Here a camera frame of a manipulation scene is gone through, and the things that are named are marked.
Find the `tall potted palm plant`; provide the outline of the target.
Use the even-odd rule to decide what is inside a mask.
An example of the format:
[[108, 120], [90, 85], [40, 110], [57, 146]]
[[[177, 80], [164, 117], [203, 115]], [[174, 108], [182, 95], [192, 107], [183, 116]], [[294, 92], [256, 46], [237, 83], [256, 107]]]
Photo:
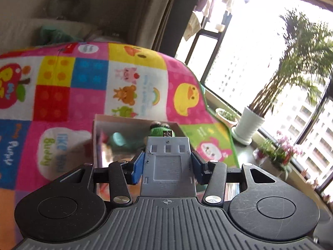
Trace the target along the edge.
[[304, 89], [309, 102], [316, 104], [320, 93], [314, 82], [325, 85], [332, 76], [332, 30], [296, 9], [286, 11], [280, 18], [284, 22], [285, 50], [278, 68], [231, 129], [232, 137], [245, 146], [251, 144], [265, 115], [273, 112], [274, 102], [286, 86]]

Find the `grey round wall ornament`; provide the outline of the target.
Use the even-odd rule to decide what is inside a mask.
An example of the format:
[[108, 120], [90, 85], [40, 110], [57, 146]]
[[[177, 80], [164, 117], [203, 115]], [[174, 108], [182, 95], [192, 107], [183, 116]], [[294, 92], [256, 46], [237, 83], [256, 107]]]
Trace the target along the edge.
[[45, 14], [56, 20], [82, 21], [90, 11], [90, 0], [47, 0]]

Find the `small terracotta plant pot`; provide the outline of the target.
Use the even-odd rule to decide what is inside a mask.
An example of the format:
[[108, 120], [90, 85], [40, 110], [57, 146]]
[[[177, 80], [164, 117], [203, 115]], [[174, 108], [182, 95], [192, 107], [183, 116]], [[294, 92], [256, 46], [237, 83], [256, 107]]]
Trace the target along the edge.
[[232, 128], [238, 123], [236, 115], [223, 108], [216, 108], [215, 117], [224, 123], [228, 128]]

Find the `teal knitted cloth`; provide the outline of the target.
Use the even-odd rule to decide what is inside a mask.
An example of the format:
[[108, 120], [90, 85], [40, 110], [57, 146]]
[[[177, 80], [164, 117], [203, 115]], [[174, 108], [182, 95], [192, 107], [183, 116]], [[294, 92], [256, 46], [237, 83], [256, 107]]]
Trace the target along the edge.
[[82, 42], [81, 38], [71, 36], [61, 29], [51, 26], [42, 26], [39, 31], [39, 45], [54, 45], [68, 42]]

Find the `grey plastic device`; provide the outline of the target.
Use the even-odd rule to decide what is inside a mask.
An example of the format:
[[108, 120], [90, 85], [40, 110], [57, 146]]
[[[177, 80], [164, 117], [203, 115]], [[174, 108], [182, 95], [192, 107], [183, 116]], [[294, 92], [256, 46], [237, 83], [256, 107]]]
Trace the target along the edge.
[[196, 196], [187, 137], [148, 137], [140, 195], [166, 198]]

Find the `colourful cartoon play mat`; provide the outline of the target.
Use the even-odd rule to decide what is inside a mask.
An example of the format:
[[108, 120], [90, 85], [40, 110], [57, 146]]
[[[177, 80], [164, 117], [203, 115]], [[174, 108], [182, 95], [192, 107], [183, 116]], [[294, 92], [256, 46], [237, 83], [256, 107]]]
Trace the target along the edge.
[[177, 123], [205, 160], [238, 165], [228, 128], [173, 57], [111, 42], [1, 55], [1, 249], [21, 240], [14, 209], [28, 193], [93, 159], [96, 115]]

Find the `pink orchid pot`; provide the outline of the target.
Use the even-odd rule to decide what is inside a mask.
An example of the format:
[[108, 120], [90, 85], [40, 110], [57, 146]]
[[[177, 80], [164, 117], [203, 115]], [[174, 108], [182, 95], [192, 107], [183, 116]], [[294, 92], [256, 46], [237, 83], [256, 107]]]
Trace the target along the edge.
[[302, 155], [300, 145], [292, 143], [291, 137], [281, 131], [277, 131], [275, 141], [266, 139], [254, 151], [254, 158], [259, 163], [260, 168], [266, 170], [275, 177], [282, 175], [282, 180], [286, 181], [292, 172], [291, 160]]

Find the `green crochet doll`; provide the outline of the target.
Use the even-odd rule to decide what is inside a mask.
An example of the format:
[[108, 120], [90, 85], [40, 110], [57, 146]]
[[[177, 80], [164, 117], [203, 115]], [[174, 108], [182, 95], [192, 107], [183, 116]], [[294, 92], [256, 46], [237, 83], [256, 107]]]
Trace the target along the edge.
[[169, 124], [154, 121], [150, 125], [149, 137], [175, 137]]

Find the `teal plastic hand crank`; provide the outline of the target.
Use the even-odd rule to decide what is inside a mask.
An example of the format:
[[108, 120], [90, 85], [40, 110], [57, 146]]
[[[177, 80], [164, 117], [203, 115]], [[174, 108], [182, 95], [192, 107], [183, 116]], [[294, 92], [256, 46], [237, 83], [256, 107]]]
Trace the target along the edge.
[[109, 136], [107, 144], [113, 150], [128, 150], [130, 148], [126, 138], [119, 132], [115, 132]]

